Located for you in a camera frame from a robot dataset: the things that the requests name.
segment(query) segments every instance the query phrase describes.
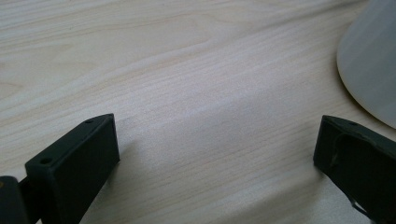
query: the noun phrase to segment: wood grain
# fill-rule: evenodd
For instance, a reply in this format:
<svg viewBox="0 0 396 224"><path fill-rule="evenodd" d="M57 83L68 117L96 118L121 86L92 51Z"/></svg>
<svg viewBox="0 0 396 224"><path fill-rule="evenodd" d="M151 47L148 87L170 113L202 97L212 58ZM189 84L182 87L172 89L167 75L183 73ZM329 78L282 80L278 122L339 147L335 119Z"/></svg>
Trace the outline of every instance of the wood grain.
<svg viewBox="0 0 396 224"><path fill-rule="evenodd" d="M335 52L365 1L2 1L0 175L114 113L121 162L81 223L370 223L313 166L323 114L396 132Z"/></svg>

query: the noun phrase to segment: white curved object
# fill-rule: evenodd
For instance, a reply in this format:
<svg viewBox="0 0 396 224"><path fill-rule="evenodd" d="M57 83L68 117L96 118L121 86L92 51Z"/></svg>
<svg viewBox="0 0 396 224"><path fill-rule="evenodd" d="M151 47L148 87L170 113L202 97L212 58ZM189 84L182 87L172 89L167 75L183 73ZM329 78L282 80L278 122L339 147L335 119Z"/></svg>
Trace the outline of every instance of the white curved object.
<svg viewBox="0 0 396 224"><path fill-rule="evenodd" d="M344 34L337 66L367 111L396 128L396 0L371 0Z"/></svg>

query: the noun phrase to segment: mounting hole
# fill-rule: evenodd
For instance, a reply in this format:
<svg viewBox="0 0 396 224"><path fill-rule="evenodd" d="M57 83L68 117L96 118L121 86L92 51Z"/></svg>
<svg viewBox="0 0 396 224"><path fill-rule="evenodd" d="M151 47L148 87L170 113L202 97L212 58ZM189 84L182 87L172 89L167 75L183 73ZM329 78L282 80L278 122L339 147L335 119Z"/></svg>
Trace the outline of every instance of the mounting hole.
<svg viewBox="0 0 396 224"><path fill-rule="evenodd" d="M40 161L40 163L43 164L43 165L45 165L45 164L50 163L51 161L52 161L51 158L44 158L44 159L42 159L42 160Z"/></svg>

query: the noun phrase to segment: black 3d printed part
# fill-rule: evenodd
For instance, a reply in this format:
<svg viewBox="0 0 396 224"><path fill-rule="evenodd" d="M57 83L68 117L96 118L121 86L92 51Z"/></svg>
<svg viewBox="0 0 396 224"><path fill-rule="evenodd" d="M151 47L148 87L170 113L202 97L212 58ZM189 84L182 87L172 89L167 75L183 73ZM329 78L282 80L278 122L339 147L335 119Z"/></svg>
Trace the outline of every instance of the black 3d printed part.
<svg viewBox="0 0 396 224"><path fill-rule="evenodd" d="M82 122L26 162L27 177L19 185L13 177L1 177L0 223L36 223L40 218L43 224L79 223L119 161L114 116ZM3 201L9 193L8 202L15 200L15 205ZM5 211L15 211L15 217L6 217Z"/></svg>
<svg viewBox="0 0 396 224"><path fill-rule="evenodd" d="M396 223L396 143L355 122L323 116L314 164L377 223Z"/></svg>

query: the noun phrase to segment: light wood surface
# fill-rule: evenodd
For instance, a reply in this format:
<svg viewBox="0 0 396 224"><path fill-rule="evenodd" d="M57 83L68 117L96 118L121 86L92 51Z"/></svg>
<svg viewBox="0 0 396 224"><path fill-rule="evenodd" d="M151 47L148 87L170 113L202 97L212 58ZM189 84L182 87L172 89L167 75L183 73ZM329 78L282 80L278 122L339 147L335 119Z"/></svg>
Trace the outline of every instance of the light wood surface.
<svg viewBox="0 0 396 224"><path fill-rule="evenodd" d="M323 114L392 140L335 64L366 1L2 1L0 175L114 113L81 223L370 223L313 166Z"/></svg>

